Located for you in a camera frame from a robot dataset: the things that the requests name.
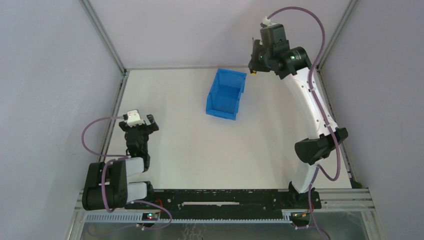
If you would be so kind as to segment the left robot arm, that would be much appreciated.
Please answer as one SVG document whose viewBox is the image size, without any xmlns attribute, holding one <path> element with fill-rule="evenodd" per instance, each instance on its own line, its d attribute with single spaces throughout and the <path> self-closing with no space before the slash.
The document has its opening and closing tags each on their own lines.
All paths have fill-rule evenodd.
<svg viewBox="0 0 424 240">
<path fill-rule="evenodd" d="M 86 211 L 106 210 L 111 213 L 127 203 L 153 197 L 150 181 L 129 181 L 129 177 L 145 173 L 150 168 L 148 141 L 159 126 L 153 115 L 146 117 L 148 121 L 144 121 L 137 110 L 117 117 L 118 126 L 124 132 L 125 154 L 110 154 L 109 161 L 89 165 L 81 199 Z"/>
</svg>

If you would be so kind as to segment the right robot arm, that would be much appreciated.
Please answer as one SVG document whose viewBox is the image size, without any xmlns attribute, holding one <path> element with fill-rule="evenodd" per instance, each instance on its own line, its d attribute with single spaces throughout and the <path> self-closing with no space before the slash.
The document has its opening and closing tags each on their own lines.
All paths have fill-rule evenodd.
<svg viewBox="0 0 424 240">
<path fill-rule="evenodd" d="M 290 191 L 303 195 L 312 189 L 316 174 L 323 170 L 322 163 L 332 152 L 336 154 L 336 172 L 330 181 L 338 180 L 342 159 L 340 143 L 348 136 L 346 128 L 340 128 L 330 116 L 313 76 L 313 67 L 306 50 L 290 48 L 288 40 L 265 44 L 253 40 L 248 68 L 252 75 L 258 72 L 274 72 L 288 87 L 295 99 L 305 124 L 307 138 L 294 145 L 300 160 L 295 175 L 289 183 Z"/>
</svg>

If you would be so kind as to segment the blue plastic storage bin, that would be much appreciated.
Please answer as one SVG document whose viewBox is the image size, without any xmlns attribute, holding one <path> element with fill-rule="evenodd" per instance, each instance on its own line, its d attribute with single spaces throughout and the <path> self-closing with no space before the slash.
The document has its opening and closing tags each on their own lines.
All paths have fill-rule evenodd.
<svg viewBox="0 0 424 240">
<path fill-rule="evenodd" d="M 246 77 L 246 73 L 219 68 L 206 99 L 205 113 L 236 120 Z"/>
</svg>

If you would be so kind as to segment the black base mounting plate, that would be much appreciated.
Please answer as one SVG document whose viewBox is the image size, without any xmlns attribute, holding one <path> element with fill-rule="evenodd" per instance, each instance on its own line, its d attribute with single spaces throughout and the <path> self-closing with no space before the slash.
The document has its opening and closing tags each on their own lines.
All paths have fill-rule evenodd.
<svg viewBox="0 0 424 240">
<path fill-rule="evenodd" d="M 156 189 L 150 203 L 175 218 L 276 218 L 283 211 L 321 209 L 315 190 L 294 193 L 288 189 Z"/>
</svg>

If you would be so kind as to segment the aluminium frame rail left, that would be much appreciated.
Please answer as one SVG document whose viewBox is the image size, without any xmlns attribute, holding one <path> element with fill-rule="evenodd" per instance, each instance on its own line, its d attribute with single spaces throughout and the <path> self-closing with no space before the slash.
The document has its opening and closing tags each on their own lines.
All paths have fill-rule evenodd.
<svg viewBox="0 0 424 240">
<path fill-rule="evenodd" d="M 122 102 L 124 89 L 128 80 L 127 69 L 124 67 L 124 64 L 121 58 L 119 57 L 119 54 L 115 46 L 113 45 L 101 19 L 99 18 L 92 4 L 92 1 L 79 0 L 79 3 L 81 4 L 82 9 L 85 11 L 104 48 L 106 49 L 109 58 L 112 59 L 115 66 L 113 69 L 118 70 L 119 73 L 119 77 L 113 77 L 113 98 L 111 107 L 109 107 L 109 116 L 116 116 L 119 111 L 119 105 Z M 116 120 L 106 120 L 105 131 L 102 136 L 101 145 L 99 148 L 99 153 L 101 154 L 106 155 L 108 152 L 115 123 Z"/>
</svg>

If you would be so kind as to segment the aluminium frame rail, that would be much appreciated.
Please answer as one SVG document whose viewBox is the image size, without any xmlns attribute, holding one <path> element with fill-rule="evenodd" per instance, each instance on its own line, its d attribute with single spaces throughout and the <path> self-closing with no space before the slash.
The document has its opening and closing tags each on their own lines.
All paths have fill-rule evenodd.
<svg viewBox="0 0 424 240">
<path fill-rule="evenodd" d="M 85 11 L 104 48 L 106 49 L 109 58 L 112 59 L 115 66 L 113 69 L 118 70 L 119 73 L 119 77 L 113 77 L 113 98 L 111 107 L 109 107 L 109 116 L 116 116 L 119 111 L 119 105 L 122 102 L 124 89 L 128 80 L 127 69 L 124 67 L 124 64 L 121 58 L 119 57 L 119 54 L 115 46 L 113 45 L 101 19 L 99 18 L 92 4 L 92 1 L 79 0 L 79 3 L 81 4 L 82 9 Z M 102 136 L 101 145 L 99 148 L 99 153 L 101 154 L 106 155 L 108 152 L 115 123 L 116 120 L 106 120 L 105 131 Z"/>
<path fill-rule="evenodd" d="M 337 116 L 336 109 L 335 109 L 335 103 L 337 102 L 337 100 L 334 100 L 334 98 L 331 94 L 330 85 L 328 83 L 328 78 L 326 77 L 326 69 L 328 69 L 330 67 L 330 64 L 329 64 L 330 56 L 331 56 L 332 52 L 334 51 L 334 49 L 336 48 L 336 45 L 337 45 L 340 37 L 342 36 L 342 33 L 343 33 L 348 21 L 350 20 L 351 16 L 353 15 L 354 11 L 356 10 L 359 2 L 360 2 L 360 0 L 350 0 L 348 2 L 348 5 L 347 5 L 346 9 L 344 10 L 338 24 L 336 25 L 336 28 L 335 28 L 333 34 L 331 35 L 329 42 L 328 42 L 328 44 L 327 44 L 327 46 L 326 46 L 326 48 L 323 52 L 323 55 L 320 59 L 320 62 L 318 64 L 317 68 L 316 68 L 317 75 L 318 75 L 318 78 L 319 78 L 320 83 L 321 83 L 322 90 L 323 90 L 324 95 L 325 95 L 325 100 L 326 100 L 329 112 L 336 122 L 338 122 L 338 116 Z"/>
</svg>

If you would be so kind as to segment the aluminium frame rail right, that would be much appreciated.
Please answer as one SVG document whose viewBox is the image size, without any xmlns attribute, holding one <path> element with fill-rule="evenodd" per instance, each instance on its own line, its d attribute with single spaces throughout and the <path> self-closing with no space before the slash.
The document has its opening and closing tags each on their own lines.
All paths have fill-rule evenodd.
<svg viewBox="0 0 424 240">
<path fill-rule="evenodd" d="M 328 83 L 328 78 L 326 77 L 326 69 L 328 69 L 330 67 L 330 64 L 329 64 L 330 56 L 331 56 L 332 52 L 334 51 L 334 49 L 336 48 L 336 45 L 337 45 L 340 37 L 342 36 L 342 33 L 343 33 L 348 21 L 350 20 L 351 16 L 353 15 L 354 11 L 356 10 L 359 2 L 360 2 L 360 0 L 350 0 L 348 2 L 348 5 L 347 5 L 346 9 L 344 10 L 338 24 L 336 25 L 336 28 L 335 28 L 333 34 L 331 35 L 329 42 L 328 42 L 328 44 L 327 44 L 327 46 L 326 46 L 326 48 L 323 52 L 323 55 L 320 59 L 320 62 L 318 64 L 317 68 L 316 68 L 317 75 L 318 75 L 318 78 L 319 78 L 320 83 L 321 83 L 322 90 L 323 90 L 324 95 L 325 95 L 325 100 L 326 100 L 329 112 L 336 122 L 338 122 L 338 116 L 337 116 L 336 109 L 335 109 L 335 103 L 337 102 L 337 100 L 334 100 L 334 98 L 331 94 L 330 85 Z"/>
</svg>

